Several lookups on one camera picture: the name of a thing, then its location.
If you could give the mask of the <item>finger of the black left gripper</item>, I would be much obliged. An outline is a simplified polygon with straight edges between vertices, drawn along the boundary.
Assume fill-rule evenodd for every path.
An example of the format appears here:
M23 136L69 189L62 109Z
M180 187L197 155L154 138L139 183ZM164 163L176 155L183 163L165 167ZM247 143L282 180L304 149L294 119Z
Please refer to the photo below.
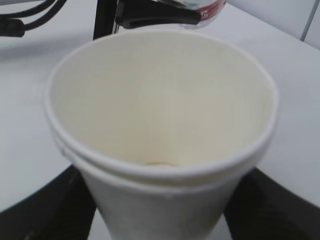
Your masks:
M176 0L120 0L117 6L117 24L123 28L141 28L152 25L196 25L201 14Z

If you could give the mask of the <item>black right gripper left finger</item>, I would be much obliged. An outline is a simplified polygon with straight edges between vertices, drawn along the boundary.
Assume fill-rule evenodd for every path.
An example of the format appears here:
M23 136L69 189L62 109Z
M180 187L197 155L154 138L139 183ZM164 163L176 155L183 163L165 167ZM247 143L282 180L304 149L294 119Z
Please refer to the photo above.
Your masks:
M2 240L86 240L96 204L78 170L68 167L0 213Z

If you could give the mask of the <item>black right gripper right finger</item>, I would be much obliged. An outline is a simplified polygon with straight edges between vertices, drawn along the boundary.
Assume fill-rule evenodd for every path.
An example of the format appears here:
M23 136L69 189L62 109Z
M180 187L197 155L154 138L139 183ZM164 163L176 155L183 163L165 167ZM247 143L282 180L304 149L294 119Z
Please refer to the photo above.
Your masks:
M223 214L234 240L320 238L320 208L257 168L240 181Z

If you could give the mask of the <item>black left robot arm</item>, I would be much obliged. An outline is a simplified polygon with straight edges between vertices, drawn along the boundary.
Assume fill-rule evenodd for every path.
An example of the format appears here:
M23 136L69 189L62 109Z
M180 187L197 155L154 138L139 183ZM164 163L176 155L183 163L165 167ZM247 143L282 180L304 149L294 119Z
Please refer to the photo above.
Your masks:
M201 14L175 0L99 0L93 39L116 34L119 27L136 29L152 25L196 25Z

